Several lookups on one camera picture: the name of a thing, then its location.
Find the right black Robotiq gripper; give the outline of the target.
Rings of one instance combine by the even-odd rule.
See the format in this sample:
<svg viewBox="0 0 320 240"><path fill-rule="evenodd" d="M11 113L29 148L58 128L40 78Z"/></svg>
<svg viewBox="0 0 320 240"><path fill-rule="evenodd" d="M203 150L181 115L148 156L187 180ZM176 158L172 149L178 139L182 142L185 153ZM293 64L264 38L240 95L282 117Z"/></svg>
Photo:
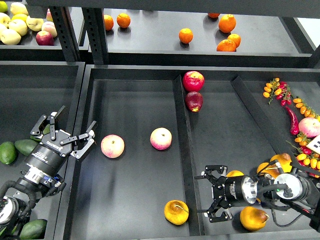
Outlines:
<svg viewBox="0 0 320 240"><path fill-rule="evenodd" d="M229 212L230 204L225 193L226 165L206 165L200 175L194 177L195 180L208 180L212 184L213 202L208 209L197 209L197 213L204 214L210 223L220 223L233 218Z"/></svg>

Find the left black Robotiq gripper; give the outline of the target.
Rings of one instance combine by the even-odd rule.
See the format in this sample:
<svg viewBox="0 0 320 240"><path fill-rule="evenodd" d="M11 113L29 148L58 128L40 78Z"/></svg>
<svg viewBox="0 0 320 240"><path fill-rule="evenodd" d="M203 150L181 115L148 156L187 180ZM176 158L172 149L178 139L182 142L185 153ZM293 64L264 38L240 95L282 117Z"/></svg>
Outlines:
<svg viewBox="0 0 320 240"><path fill-rule="evenodd" d="M80 135L71 136L70 133L64 130L58 130L56 125L59 121L60 114L64 111L63 105L58 111L51 114L43 114L34 127L30 131L30 135L36 139L40 139L38 152L42 155L55 153L61 157L73 156L76 160L84 160L89 154L92 145L95 143L95 128L97 122L94 120L85 133ZM49 132L44 133L45 128L49 126ZM73 143L84 143L81 149L74 150Z"/></svg>

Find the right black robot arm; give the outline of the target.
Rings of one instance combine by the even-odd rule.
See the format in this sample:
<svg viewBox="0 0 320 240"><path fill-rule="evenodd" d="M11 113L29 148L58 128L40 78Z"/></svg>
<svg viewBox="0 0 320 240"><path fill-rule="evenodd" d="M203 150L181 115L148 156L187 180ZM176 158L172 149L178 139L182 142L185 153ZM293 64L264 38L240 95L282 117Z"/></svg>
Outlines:
<svg viewBox="0 0 320 240"><path fill-rule="evenodd" d="M196 180L206 179L211 183L212 203L207 209L198 210L208 217L210 223L232 219L229 209L260 204L272 212L294 210L309 218L309 226L320 230L320 182L306 171L304 166L293 165L284 172L275 159L267 164L274 165L279 175L273 178L258 171L254 176L227 176L227 166L206 165Z"/></svg>

